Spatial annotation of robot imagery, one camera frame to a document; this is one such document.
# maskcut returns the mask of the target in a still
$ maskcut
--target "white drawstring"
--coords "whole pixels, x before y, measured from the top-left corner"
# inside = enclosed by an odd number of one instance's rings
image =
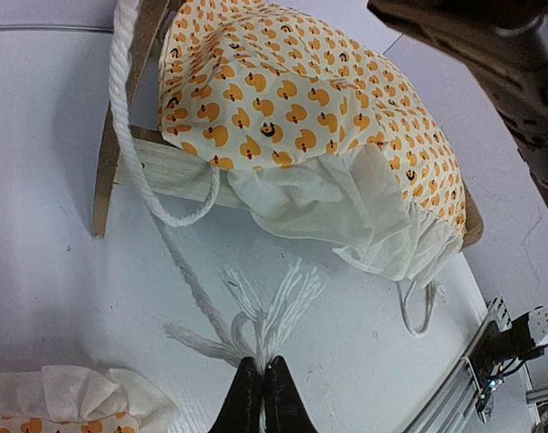
[[[126,94],[126,82],[132,66],[130,46],[132,45],[139,8],[140,0],[119,0],[114,12],[114,36],[110,50],[109,79],[114,129],[126,166],[150,212],[168,226],[190,226],[207,214],[214,205],[220,190],[220,170],[210,166],[212,178],[210,190],[204,203],[191,215],[183,217],[172,216],[168,213],[152,190],[150,183],[148,183],[130,131],[130,113]]]
[[[441,291],[443,291],[443,287],[437,281],[431,281],[428,284],[426,284],[426,287],[425,287],[426,318],[425,318],[424,324],[422,325],[420,329],[416,329],[415,327],[412,326],[412,324],[410,323],[410,317],[408,316],[408,300],[412,296],[412,293],[415,291],[415,289],[416,289],[416,281],[412,281],[410,283],[410,287],[408,288],[408,291],[406,292],[404,298],[402,299],[400,308],[402,309],[402,318],[404,320],[406,329],[408,329],[408,332],[414,338],[419,338],[421,336],[424,336],[426,334],[426,331],[428,331],[428,327],[430,326],[430,320],[433,316],[433,309],[434,309],[434,303],[436,302],[436,296]]]

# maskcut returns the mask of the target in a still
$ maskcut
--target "wooden chair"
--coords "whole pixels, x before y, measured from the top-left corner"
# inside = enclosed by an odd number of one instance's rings
[[[140,76],[151,54],[159,28],[170,11],[177,11],[184,0],[142,0],[136,23],[132,54],[132,70],[127,83],[131,105],[136,95]],[[144,163],[144,170],[152,188],[160,194],[203,201],[210,185],[210,166],[201,159],[188,155],[162,139],[158,131],[132,126],[136,149]],[[92,235],[105,236],[105,227],[114,184],[130,184],[130,173],[120,158],[120,147],[108,107],[102,144],[97,166]],[[217,205],[247,209],[243,202],[223,181],[216,200]],[[476,204],[466,189],[466,229],[463,248],[476,244],[482,237],[483,224]]]

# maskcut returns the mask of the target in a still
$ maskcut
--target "dark object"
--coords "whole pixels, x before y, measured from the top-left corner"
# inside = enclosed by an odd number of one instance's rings
[[[316,433],[282,356],[274,358],[263,377],[252,358],[242,359],[208,433],[258,433],[263,401],[268,433]]]
[[[537,345],[528,326],[530,313],[526,313],[512,322],[511,328],[500,331],[496,321],[489,322],[484,336],[470,355],[472,374],[479,384],[475,410],[481,419],[490,417],[493,408],[493,392],[508,376],[516,373],[531,359],[544,355],[547,345]],[[519,359],[516,367],[509,367]],[[498,373],[493,374],[497,366]]]
[[[470,69],[548,207],[548,0],[370,0],[369,9]]]

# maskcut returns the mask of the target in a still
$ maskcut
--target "wooden leg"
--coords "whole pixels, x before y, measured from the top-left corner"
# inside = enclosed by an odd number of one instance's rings
[[[185,0],[170,0],[168,9],[172,11],[177,11],[183,4]]]
[[[115,169],[120,156],[120,146],[112,125],[112,112],[108,106],[105,115],[102,145],[97,163],[96,189],[94,190],[94,215],[92,217],[92,236],[104,237],[105,224],[110,207],[110,196],[114,186]]]
[[[476,244],[484,232],[484,224],[476,203],[466,185],[464,185],[464,189],[466,193],[466,235],[462,241],[462,249]]]
[[[146,142],[162,144],[164,146],[176,147],[174,146],[174,144],[168,143],[166,140],[164,140],[160,131],[154,131],[152,129],[141,128],[134,125],[130,125],[130,130],[132,131],[133,138],[145,140]]]
[[[126,90],[128,103],[132,105],[138,89],[140,76],[144,70],[146,59],[156,39],[156,32],[160,27],[168,9],[170,0],[142,0],[140,14],[136,22],[130,53],[132,54],[132,70],[128,78]],[[92,235],[104,237],[105,224],[108,217],[110,197],[114,185],[116,164],[120,156],[120,146],[112,125],[112,113],[108,106],[105,116],[104,132],[97,167],[96,189],[94,193],[94,215],[92,218]]]

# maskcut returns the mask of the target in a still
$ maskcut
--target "wire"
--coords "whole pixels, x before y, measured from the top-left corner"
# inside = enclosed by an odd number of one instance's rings
[[[515,361],[516,361],[516,358],[513,358],[513,359],[507,364],[506,367],[500,369],[499,371],[500,371],[500,372],[505,372],[506,370],[508,370],[508,369],[512,366],[512,364],[515,363]]]
[[[507,368],[510,367],[510,365],[512,365],[514,363],[514,359],[507,365]],[[496,379],[504,379],[508,376],[512,376],[514,373],[516,373],[518,370],[520,370],[523,365],[525,365],[526,361],[521,361],[520,363],[518,363],[518,365],[513,368],[512,370],[509,370],[507,372],[503,372],[503,373],[498,373],[498,374],[494,374],[492,376],[489,376],[487,378],[488,381],[495,381]]]

